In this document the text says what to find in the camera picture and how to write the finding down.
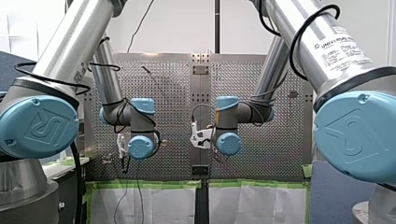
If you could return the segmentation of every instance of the green tape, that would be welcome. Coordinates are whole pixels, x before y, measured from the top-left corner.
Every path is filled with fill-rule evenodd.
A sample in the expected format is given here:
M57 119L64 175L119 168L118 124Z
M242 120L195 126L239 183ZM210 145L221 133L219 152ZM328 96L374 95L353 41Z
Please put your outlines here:
M198 189L201 187L200 181L146 181L139 180L141 189ZM91 189L137 189L136 180L116 179L112 181L92 181L87 182L87 188Z
M209 180L210 188L232 188L241 187L241 182L238 179L211 179Z
M303 173L305 178L311 178L312 176L312 164L303 165Z
M305 224L309 224L311 218L311 184L306 186L305 198Z
M263 188L282 188L282 189L306 189L306 182L278 182L271 180L250 180L250 179L216 179L209 181L210 188L228 188L228 187L263 187Z
M91 224L92 195L93 195L93 189L88 188L87 186L87 191L85 193L85 198L87 199L87 224Z

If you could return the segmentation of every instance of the white plastic sheet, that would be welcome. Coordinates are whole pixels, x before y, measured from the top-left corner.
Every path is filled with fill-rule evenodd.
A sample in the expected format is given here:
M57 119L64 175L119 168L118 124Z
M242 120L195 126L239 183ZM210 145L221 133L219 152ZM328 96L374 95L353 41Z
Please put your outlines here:
M149 183L141 186L145 224L193 224L195 213L195 188L163 188L163 183ZM136 184L129 185L125 197L125 184L122 181L115 187L106 189L106 184L92 191L89 205L91 224L141 224L142 203ZM120 205L115 214L118 202Z
M305 224L309 191L287 184L211 188L210 223L216 224Z

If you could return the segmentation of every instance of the universal robots logo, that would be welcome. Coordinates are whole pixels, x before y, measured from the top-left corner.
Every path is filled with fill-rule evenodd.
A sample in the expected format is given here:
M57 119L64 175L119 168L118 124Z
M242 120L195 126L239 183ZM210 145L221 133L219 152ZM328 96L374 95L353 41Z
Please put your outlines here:
M69 124L69 119L48 109L40 109L25 133L30 140L57 146Z

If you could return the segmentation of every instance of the pegboard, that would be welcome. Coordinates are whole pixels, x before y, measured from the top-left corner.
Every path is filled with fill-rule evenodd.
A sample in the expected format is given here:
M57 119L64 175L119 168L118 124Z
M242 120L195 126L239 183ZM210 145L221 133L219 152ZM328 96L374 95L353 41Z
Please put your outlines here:
M155 101L157 130L167 145L162 146L155 157L142 162L139 178L151 180L186 180L191 178L190 165L190 55L141 55L115 56L121 89L128 98L148 97ZM97 157L87 170L91 180L135 178L137 163L131 160L127 175L121 173L116 145L117 135L113 127L99 120L101 101L95 85L92 88L92 133Z
M262 55L210 55L209 78L201 79L205 96L210 103L220 95L237 95L248 99L253 93L262 70ZM121 88L126 97L150 97L155 101L155 120L158 130L168 141L155 157L143 161L139 178L149 180L191 179L191 165L197 158L191 154L191 92L192 67L196 64L190 54L117 54L116 63ZM142 66L151 72L148 74ZM297 97L290 92L297 91ZM213 160L209 153L211 178L260 178L278 180L302 179L301 165L310 162L312 128L312 90L293 74L289 74L276 99L276 118L261 128L240 125L242 151L229 159L219 156ZM95 146L97 157L87 170L90 180L135 178L137 163L131 160L130 172L123 175L113 127L99 120L101 101L95 85L87 95L86 126L91 130L90 145Z
M212 56L211 104L221 95L237 95L241 100L248 100L262 70L261 58L255 55ZM302 164L310 163L311 108L309 83L289 70L277 92L275 118L262 127L240 124L242 150L230 158L209 154L210 177L301 180Z

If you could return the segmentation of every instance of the white wall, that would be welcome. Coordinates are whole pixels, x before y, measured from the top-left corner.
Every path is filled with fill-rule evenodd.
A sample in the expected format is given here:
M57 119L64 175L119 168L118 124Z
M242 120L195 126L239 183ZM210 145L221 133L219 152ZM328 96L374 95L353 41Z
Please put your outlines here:
M107 35L116 53L126 52L149 2L128 1L121 16L109 24ZM62 20L64 0L0 0L0 4L0 50L37 60ZM214 0L155 0L131 52L214 51L214 29ZM249 1L221 1L222 53L266 54L272 38Z
M130 38L151 0L129 1L107 32L116 52L126 52ZM131 52L191 53L215 50L214 0L155 0ZM272 36L245 0L221 1L221 53L266 54Z
M323 0L342 9L340 22L376 63L386 63L389 52L389 2L394 0ZM115 52L127 50L131 35L150 0L129 0L120 17L111 21L107 34ZM0 0L0 50L6 41L10 52L34 59L42 53L62 20L64 0ZM4 17L26 27L35 24L37 32L21 29L22 34L2 32ZM221 1L221 52L266 54L272 40L248 0ZM155 0L131 52L214 51L214 0Z
M0 50L37 60L63 16L61 0L0 0Z

